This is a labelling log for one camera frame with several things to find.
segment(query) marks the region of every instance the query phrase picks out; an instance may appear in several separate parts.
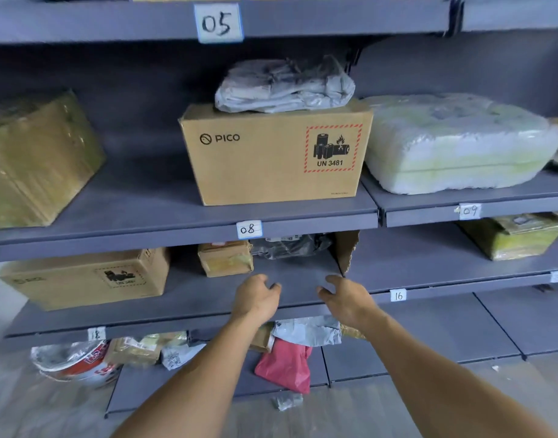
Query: person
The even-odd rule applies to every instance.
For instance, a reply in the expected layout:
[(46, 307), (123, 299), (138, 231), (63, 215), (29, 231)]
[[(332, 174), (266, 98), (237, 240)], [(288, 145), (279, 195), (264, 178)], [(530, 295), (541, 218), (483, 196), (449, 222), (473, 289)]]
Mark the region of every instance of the person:
[[(228, 323), (119, 427), (112, 438), (217, 438), (255, 332), (277, 310), (281, 285), (254, 275), (236, 291)], [(366, 289), (330, 275), (318, 295), (378, 353), (424, 438), (554, 438), (543, 420), (414, 339)]]

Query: floor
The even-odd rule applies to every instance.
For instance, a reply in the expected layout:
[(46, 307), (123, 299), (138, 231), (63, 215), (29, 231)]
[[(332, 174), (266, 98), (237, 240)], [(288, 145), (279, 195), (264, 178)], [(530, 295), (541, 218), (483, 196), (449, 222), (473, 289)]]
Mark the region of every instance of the floor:
[[(108, 438), (103, 419), (112, 386), (88, 389), (41, 376), (27, 353), (0, 352), (0, 438)], [(558, 429), (558, 352), (466, 365)], [(320, 388), (304, 405), (280, 412), (270, 400), (232, 405), (225, 438), (420, 436), (388, 376)]]

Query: bucket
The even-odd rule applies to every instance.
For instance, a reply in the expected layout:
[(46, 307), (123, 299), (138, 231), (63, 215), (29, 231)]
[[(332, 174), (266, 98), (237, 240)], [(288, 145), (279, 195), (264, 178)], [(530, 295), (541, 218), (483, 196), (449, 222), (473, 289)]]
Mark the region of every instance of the bucket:
[(100, 387), (113, 381), (119, 366), (104, 361), (108, 341), (32, 347), (30, 358), (40, 373), (55, 381)]

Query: styrofoam package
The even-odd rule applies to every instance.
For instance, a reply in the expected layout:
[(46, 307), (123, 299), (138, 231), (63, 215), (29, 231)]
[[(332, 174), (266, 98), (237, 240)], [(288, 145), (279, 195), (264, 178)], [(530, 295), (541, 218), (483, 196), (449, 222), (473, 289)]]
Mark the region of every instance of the styrofoam package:
[(396, 194), (508, 187), (534, 177), (558, 148), (558, 125), (484, 97), (385, 95), (374, 111), (366, 164)]

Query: pink bag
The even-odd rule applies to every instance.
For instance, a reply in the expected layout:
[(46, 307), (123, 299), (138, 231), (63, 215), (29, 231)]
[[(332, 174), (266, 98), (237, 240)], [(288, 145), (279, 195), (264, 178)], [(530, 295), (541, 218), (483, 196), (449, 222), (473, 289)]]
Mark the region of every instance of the pink bag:
[(308, 357), (312, 347), (288, 343), (275, 338), (271, 353), (263, 354), (254, 374), (267, 381), (299, 392), (309, 393)]

